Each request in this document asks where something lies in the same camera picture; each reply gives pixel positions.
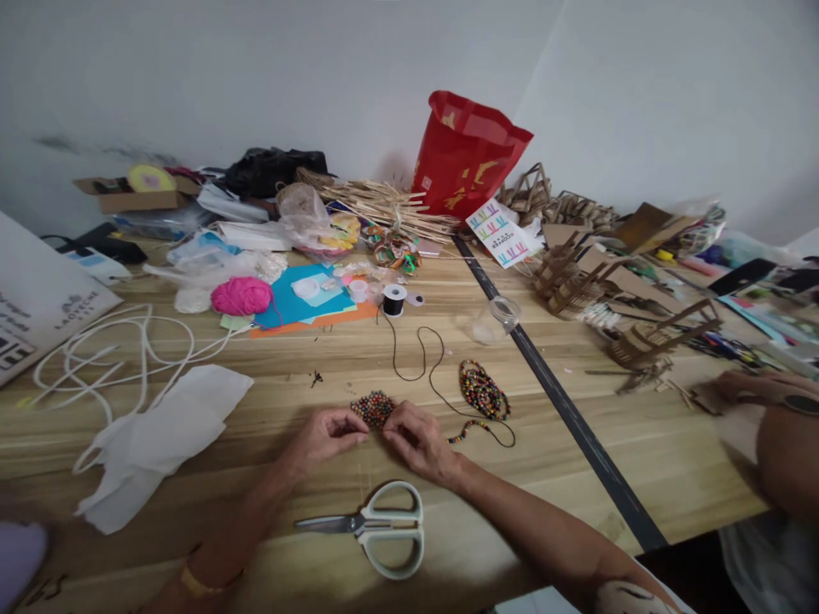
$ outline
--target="black thread spool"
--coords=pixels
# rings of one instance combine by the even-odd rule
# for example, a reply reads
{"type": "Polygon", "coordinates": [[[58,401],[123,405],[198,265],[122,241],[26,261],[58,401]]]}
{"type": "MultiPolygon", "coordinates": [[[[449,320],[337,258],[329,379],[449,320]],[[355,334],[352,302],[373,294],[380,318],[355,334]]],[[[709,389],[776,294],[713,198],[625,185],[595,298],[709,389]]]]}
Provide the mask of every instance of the black thread spool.
{"type": "Polygon", "coordinates": [[[404,313],[404,299],[407,291],[398,284],[390,284],[384,288],[384,315],[400,317],[404,313]]]}

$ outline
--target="red paper bag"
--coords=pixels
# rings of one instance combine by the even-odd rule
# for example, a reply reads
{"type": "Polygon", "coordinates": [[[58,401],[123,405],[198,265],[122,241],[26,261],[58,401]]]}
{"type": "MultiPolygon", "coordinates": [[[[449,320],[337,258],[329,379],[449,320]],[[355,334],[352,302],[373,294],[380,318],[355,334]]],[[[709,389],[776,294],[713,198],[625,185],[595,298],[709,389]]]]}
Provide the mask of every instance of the red paper bag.
{"type": "Polygon", "coordinates": [[[429,106],[412,191],[427,193],[425,213],[466,219],[495,195],[534,135],[452,92],[434,91],[429,106]]]}

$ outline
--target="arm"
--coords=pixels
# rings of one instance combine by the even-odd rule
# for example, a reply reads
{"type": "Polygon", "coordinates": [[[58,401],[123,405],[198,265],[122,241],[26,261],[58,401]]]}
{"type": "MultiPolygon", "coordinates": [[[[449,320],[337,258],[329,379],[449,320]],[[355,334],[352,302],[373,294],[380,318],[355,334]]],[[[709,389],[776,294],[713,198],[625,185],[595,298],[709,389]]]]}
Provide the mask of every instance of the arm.
{"type": "Polygon", "coordinates": [[[819,529],[819,416],[774,401],[789,394],[819,398],[819,384],[798,375],[726,371],[717,387],[732,403],[765,406],[757,433],[761,486],[789,516],[819,529]]]}
{"type": "Polygon", "coordinates": [[[597,589],[611,580],[673,605],[648,572],[586,523],[454,452],[437,421],[415,405],[401,403],[383,432],[413,471],[475,506],[580,611],[593,611],[597,589]]]}
{"type": "MultiPolygon", "coordinates": [[[[267,536],[276,512],[312,467],[365,441],[369,429],[349,409],[315,412],[240,506],[188,557],[187,570],[205,587],[229,587],[267,536]]],[[[226,606],[230,591],[197,598],[176,574],[143,614],[207,614],[226,606]]]]}

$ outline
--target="bracelet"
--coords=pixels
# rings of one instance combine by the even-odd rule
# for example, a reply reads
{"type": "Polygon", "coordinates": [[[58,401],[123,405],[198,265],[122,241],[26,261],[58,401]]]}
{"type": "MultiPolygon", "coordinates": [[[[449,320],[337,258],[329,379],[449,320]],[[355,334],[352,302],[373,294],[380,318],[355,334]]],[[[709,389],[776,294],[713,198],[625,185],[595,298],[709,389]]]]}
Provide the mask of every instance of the bracelet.
{"type": "MultiPolygon", "coordinates": [[[[195,547],[190,554],[193,554],[199,550],[200,546],[201,544],[195,547]]],[[[209,587],[196,579],[196,576],[194,576],[193,572],[188,567],[189,558],[185,559],[185,565],[182,568],[182,575],[179,577],[179,579],[182,582],[182,585],[185,587],[185,590],[188,591],[188,594],[197,600],[224,593],[228,588],[236,584],[236,581],[238,581],[239,578],[245,574],[245,570],[242,569],[238,574],[236,574],[236,577],[233,578],[233,580],[225,584],[223,587],[209,587]]]]}

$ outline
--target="pink yarn ball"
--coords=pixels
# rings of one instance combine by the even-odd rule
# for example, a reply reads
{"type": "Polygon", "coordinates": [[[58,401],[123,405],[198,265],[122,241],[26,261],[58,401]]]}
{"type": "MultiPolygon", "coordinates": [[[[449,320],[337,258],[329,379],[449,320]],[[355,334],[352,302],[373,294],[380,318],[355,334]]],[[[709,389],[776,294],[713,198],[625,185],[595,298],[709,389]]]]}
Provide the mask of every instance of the pink yarn ball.
{"type": "Polygon", "coordinates": [[[273,288],[255,277],[233,277],[211,293],[213,309],[228,316],[264,313],[273,300],[273,288]]]}

